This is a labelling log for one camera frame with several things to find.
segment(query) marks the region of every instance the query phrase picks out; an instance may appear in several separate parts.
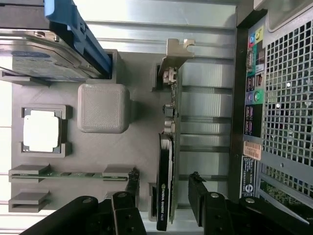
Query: cpu socket holder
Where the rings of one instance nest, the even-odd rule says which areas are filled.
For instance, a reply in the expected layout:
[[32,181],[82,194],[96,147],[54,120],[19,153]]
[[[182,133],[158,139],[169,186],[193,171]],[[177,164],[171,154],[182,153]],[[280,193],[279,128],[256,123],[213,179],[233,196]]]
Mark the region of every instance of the cpu socket holder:
[[72,108],[67,105],[29,104],[22,107],[23,141],[19,143],[22,156],[64,158],[71,154],[67,141],[67,120]]

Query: perforated metal mesh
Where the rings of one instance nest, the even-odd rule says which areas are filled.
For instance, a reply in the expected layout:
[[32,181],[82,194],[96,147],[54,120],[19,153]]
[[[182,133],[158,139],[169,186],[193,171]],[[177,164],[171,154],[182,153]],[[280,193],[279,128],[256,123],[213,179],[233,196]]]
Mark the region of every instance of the perforated metal mesh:
[[313,167],[313,22],[266,49],[263,150]]
[[266,166],[265,174],[313,199],[313,186],[308,183],[298,180],[291,175],[285,174],[269,166]]

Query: barcode label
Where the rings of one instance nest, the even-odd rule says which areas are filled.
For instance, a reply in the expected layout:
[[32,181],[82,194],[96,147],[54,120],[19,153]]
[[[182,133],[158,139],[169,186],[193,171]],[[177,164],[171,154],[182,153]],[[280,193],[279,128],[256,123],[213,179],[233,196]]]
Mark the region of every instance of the barcode label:
[[255,160],[261,160],[261,145],[258,143],[244,142],[244,155]]

